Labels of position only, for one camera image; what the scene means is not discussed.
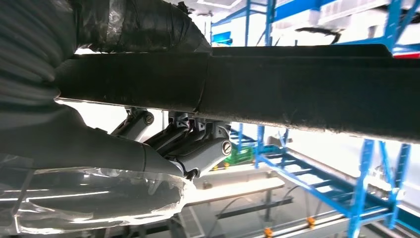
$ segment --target orange clamp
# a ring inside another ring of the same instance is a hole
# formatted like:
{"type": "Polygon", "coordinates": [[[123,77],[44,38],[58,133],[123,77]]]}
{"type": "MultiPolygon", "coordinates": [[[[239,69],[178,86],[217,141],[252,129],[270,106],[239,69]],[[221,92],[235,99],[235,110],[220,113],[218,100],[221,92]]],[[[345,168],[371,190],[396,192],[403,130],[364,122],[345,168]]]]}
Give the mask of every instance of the orange clamp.
{"type": "Polygon", "coordinates": [[[306,221],[308,222],[309,228],[313,228],[315,226],[315,219],[313,217],[306,218],[306,221]]]}
{"type": "Polygon", "coordinates": [[[273,231],[270,228],[264,229],[265,238],[273,238],[273,231]]]}

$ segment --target industrial workshop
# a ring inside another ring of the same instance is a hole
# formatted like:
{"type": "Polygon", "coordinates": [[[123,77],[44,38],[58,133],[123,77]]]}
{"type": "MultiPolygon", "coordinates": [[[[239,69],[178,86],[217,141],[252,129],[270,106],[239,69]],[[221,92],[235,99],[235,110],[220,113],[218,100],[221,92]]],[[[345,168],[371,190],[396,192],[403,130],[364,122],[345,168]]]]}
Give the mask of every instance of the industrial workshop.
{"type": "Polygon", "coordinates": [[[420,238],[420,0],[0,21],[0,238],[420,238]]]}

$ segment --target bolt head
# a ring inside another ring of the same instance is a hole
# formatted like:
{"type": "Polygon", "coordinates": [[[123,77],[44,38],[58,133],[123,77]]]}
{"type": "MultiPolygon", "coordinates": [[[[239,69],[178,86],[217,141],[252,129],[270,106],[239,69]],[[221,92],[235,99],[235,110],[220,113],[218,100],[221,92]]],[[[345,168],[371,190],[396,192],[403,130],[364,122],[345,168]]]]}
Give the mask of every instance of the bolt head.
{"type": "Polygon", "coordinates": [[[232,152],[232,144],[230,143],[230,141],[226,140],[226,141],[223,142],[222,152],[226,156],[230,155],[230,153],[232,152]]]}
{"type": "Polygon", "coordinates": [[[146,117],[144,118],[144,122],[146,125],[152,124],[154,120],[155,118],[153,117],[152,114],[147,114],[146,117]]]}

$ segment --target blue shelving frame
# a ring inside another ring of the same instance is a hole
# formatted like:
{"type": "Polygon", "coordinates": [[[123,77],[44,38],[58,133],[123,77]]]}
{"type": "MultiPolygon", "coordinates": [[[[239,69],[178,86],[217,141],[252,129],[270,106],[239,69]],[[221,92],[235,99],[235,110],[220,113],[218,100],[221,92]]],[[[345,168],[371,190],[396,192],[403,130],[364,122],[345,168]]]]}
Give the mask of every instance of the blue shelving frame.
{"type": "MultiPolygon", "coordinates": [[[[305,11],[305,10],[320,10],[322,5],[330,3],[334,0],[294,0],[290,1],[279,7],[274,6],[273,0],[267,0],[267,4],[261,4],[247,0],[247,4],[244,8],[240,9],[237,12],[232,13],[226,18],[212,23],[211,26],[219,26],[222,24],[229,23],[231,20],[238,17],[246,17],[245,23],[245,46],[248,46],[248,34],[249,34],[249,23],[250,15],[252,14],[265,14],[266,15],[266,25],[265,25],[265,45],[270,46],[270,34],[271,34],[271,24],[273,22],[284,19],[288,16],[294,15],[296,13],[305,11]],[[255,11],[251,9],[252,5],[266,6],[267,11],[255,11]]],[[[402,21],[400,21],[401,16],[401,5],[402,0],[391,0],[389,5],[389,14],[388,20],[385,25],[384,35],[381,37],[375,37],[370,39],[363,39],[358,41],[337,43],[337,44],[383,44],[385,45],[390,52],[393,54],[405,54],[412,52],[420,52],[420,44],[411,44],[411,45],[399,45],[397,44],[398,40],[401,38],[403,32],[410,24],[413,16],[416,13],[416,9],[420,6],[420,0],[415,0],[413,6],[408,10],[406,16],[402,21]]]]}
{"type": "MultiPolygon", "coordinates": [[[[243,9],[229,15],[219,22],[212,23],[211,26],[214,27],[225,24],[234,18],[245,16],[245,46],[248,46],[250,15],[256,13],[265,14],[266,24],[264,29],[264,42],[266,46],[271,46],[272,38],[270,35],[271,24],[273,22],[287,17],[287,14],[293,15],[308,9],[319,10],[323,4],[329,3],[331,1],[333,0],[294,0],[288,4],[284,4],[278,8],[275,8],[273,0],[267,0],[267,4],[247,0],[247,4],[243,9]],[[253,4],[265,6],[266,12],[251,10],[251,6],[253,4]],[[293,8],[293,4],[298,4],[299,8],[293,8]]],[[[404,30],[409,25],[412,17],[414,16],[416,9],[420,5],[420,0],[416,0],[414,2],[412,8],[408,11],[402,21],[400,21],[401,3],[401,0],[391,1],[384,36],[360,41],[346,42],[344,44],[384,44],[392,53],[409,53],[420,51],[420,44],[407,46],[397,44],[404,30]]],[[[258,168],[259,163],[266,163],[284,178],[294,182],[297,185],[300,185],[302,188],[304,188],[318,199],[322,200],[324,203],[333,207],[344,216],[350,218],[349,227],[347,230],[349,238],[357,238],[359,236],[360,227],[363,223],[368,223],[369,221],[378,219],[385,219],[386,224],[390,229],[393,229],[397,222],[402,225],[410,226],[410,228],[414,231],[419,229],[417,226],[415,226],[416,223],[413,227],[412,221],[418,221],[420,218],[417,217],[414,219],[410,213],[404,210],[401,212],[401,214],[399,214],[398,207],[401,197],[399,194],[403,188],[403,182],[409,163],[411,149],[409,144],[402,144],[395,174],[393,175],[388,154],[386,152],[385,142],[379,141],[386,182],[389,183],[391,187],[389,196],[387,199],[383,199],[368,192],[367,176],[369,175],[369,169],[372,163],[375,143],[374,140],[365,139],[360,161],[360,176],[358,177],[356,184],[351,184],[339,177],[336,177],[305,162],[304,160],[298,159],[288,154],[286,144],[288,135],[288,129],[286,129],[286,132],[283,135],[279,134],[281,147],[264,145],[264,126],[258,126],[258,137],[255,141],[243,134],[243,124],[240,124],[239,131],[232,131],[232,141],[234,146],[236,146],[239,151],[243,146],[255,147],[256,168],[258,168]],[[274,164],[270,159],[280,159],[280,162],[274,164]],[[291,168],[291,166],[298,166],[300,169],[297,171],[291,171],[288,169],[291,168]],[[320,181],[312,183],[311,181],[303,179],[303,176],[306,175],[316,176],[318,179],[320,179],[320,181]],[[319,188],[326,186],[330,188],[330,191],[319,191],[319,188]]]]}
{"type": "Polygon", "coordinates": [[[360,162],[360,176],[356,184],[352,184],[288,154],[286,144],[289,134],[288,129],[286,129],[283,135],[279,134],[281,147],[264,145],[264,131],[264,126],[258,126],[257,144],[255,146],[255,167],[258,168],[259,163],[267,164],[285,179],[301,186],[313,196],[350,218],[349,228],[347,230],[349,238],[358,237],[361,225],[370,221],[385,219],[386,224],[391,229],[394,228],[397,222],[405,224],[398,220],[400,218],[398,216],[398,205],[401,197],[398,194],[402,190],[405,174],[407,173],[411,149],[409,144],[402,144],[396,171],[393,175],[385,142],[379,141],[386,181],[391,186],[389,196],[384,199],[368,192],[367,176],[369,175],[372,162],[374,140],[365,139],[360,162]],[[280,159],[280,162],[275,164],[271,159],[280,159]],[[313,179],[305,179],[304,176],[307,175],[316,176],[319,181],[313,182],[313,179]],[[319,191],[320,188],[327,186],[330,191],[319,191]]]}
{"type": "Polygon", "coordinates": [[[408,10],[404,19],[400,21],[402,0],[391,0],[391,4],[388,7],[388,20],[385,24],[384,35],[381,37],[375,37],[370,39],[337,43],[342,45],[349,44],[383,44],[390,52],[396,53],[411,53],[419,52],[420,44],[413,45],[399,45],[398,40],[401,38],[403,32],[410,24],[417,8],[420,5],[420,0],[416,0],[413,6],[408,10]]]}

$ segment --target transparent plastic sheet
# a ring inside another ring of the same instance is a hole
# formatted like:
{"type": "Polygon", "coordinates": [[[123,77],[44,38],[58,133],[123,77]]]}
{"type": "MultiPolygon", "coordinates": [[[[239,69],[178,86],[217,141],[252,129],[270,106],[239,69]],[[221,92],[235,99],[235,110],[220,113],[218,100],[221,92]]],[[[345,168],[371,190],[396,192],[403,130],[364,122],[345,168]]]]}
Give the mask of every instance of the transparent plastic sheet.
{"type": "Polygon", "coordinates": [[[59,234],[140,225],[181,211],[195,189],[181,177],[103,168],[0,168],[0,230],[59,234]]]}
{"type": "Polygon", "coordinates": [[[163,0],[70,0],[78,45],[96,52],[211,52],[191,18],[163,0]]]}

